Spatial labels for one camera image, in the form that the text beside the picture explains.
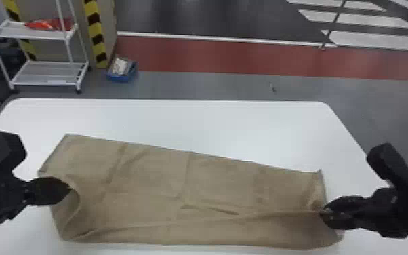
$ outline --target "white floor marking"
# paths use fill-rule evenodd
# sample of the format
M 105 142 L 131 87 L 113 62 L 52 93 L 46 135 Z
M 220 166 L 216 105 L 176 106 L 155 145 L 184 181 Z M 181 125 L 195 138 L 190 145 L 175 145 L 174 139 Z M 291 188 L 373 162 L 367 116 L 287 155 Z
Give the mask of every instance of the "white floor marking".
M 265 39 L 247 39 L 247 38 L 232 38 L 232 37 L 208 37 L 198 35 L 171 35 L 161 33 L 139 33 L 129 31 L 117 31 L 118 36 L 129 37 L 154 37 L 154 38 L 170 38 L 170 39 L 187 39 L 187 40 L 202 40 L 202 41 L 230 41 L 235 43 L 263 43 L 263 44 L 278 44 L 278 45 L 302 45 L 302 46 L 321 46 L 322 43 L 308 41 L 278 41 Z M 337 47 L 333 43 L 326 44 L 327 47 Z
M 403 35 L 334 31 L 332 32 L 330 39 L 338 46 L 408 50 L 408 36 Z
M 306 9 L 300 9 L 299 12 L 310 21 L 315 22 L 332 22 L 336 15 L 335 12 L 319 12 Z M 337 23 L 408 28 L 408 22 L 402 20 L 401 18 L 362 14 L 340 14 Z
M 290 3 L 298 3 L 302 5 L 319 5 L 319 6 L 329 6 L 329 7 L 339 7 L 342 4 L 340 0 L 287 0 Z M 373 11 L 385 11 L 385 9 L 380 6 L 362 1 L 347 1 L 345 7 L 351 9 L 369 9 Z

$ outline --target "red floor stripe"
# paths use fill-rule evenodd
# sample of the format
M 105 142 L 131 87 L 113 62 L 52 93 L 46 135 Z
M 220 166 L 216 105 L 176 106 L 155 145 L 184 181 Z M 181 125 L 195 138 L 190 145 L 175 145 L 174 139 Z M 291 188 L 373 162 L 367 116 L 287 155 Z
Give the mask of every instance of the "red floor stripe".
M 143 71 L 408 80 L 408 52 L 119 37 L 116 53 Z

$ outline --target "white metal shelf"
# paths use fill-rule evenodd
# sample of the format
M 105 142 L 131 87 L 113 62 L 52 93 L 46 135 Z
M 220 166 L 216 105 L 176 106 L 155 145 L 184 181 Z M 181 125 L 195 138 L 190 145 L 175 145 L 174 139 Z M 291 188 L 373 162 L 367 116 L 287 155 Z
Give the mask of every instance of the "white metal shelf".
M 36 40 L 54 40 L 69 41 L 77 30 L 77 24 L 74 24 L 69 31 L 44 31 L 35 30 L 25 26 L 24 22 L 15 22 L 5 20 L 0 24 L 0 37 L 2 38 L 19 38 L 19 39 L 36 39 Z
M 67 1 L 73 20 L 76 21 L 76 13 L 72 0 Z M 16 90 L 16 85 L 70 85 L 76 87 L 76 93 L 81 93 L 81 83 L 85 72 L 89 68 L 89 58 L 87 57 L 82 34 L 78 30 L 78 25 L 74 23 L 73 27 L 69 31 L 66 31 L 64 29 L 65 21 L 60 0 L 55 0 L 55 2 L 58 12 L 58 20 L 62 30 L 42 31 L 31 29 L 25 26 L 24 22 L 11 21 L 8 13 L 5 12 L 6 19 L 0 24 L 0 38 L 17 39 L 19 45 L 21 45 L 20 39 L 63 41 L 65 42 L 69 62 L 31 61 L 29 54 L 27 54 L 26 50 L 22 48 L 22 51 L 28 60 L 18 71 L 16 76 L 14 76 L 13 79 L 10 79 L 0 55 L 0 67 L 10 89 Z M 82 52 L 85 57 L 84 63 L 75 63 L 73 56 L 71 55 L 70 40 L 75 33 L 79 36 L 79 42 L 81 43 Z
M 76 86 L 88 68 L 88 62 L 46 62 L 28 60 L 11 80 L 13 85 Z

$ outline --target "wire shelf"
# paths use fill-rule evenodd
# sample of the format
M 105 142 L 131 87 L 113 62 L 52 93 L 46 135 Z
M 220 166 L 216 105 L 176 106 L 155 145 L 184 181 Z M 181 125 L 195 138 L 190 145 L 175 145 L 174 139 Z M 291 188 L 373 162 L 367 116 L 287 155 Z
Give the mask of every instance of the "wire shelf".
M 69 41 L 77 30 L 77 24 L 74 24 L 69 31 L 44 31 L 35 30 L 25 26 L 24 22 L 15 22 L 5 20 L 0 24 L 0 38 L 19 38 L 19 39 L 37 39 Z
M 88 63 L 27 61 L 12 79 L 14 85 L 76 86 Z

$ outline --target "gray floor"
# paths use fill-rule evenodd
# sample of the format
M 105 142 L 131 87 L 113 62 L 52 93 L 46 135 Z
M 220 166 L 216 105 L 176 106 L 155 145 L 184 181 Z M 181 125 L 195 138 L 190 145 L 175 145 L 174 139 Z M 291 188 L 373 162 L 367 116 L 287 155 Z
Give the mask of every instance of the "gray floor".
M 87 74 L 80 96 L 64 87 L 21 87 L 16 97 L 321 101 L 364 151 L 391 142 L 408 163 L 408 81 L 140 72 L 132 84 L 118 84 L 94 71 Z

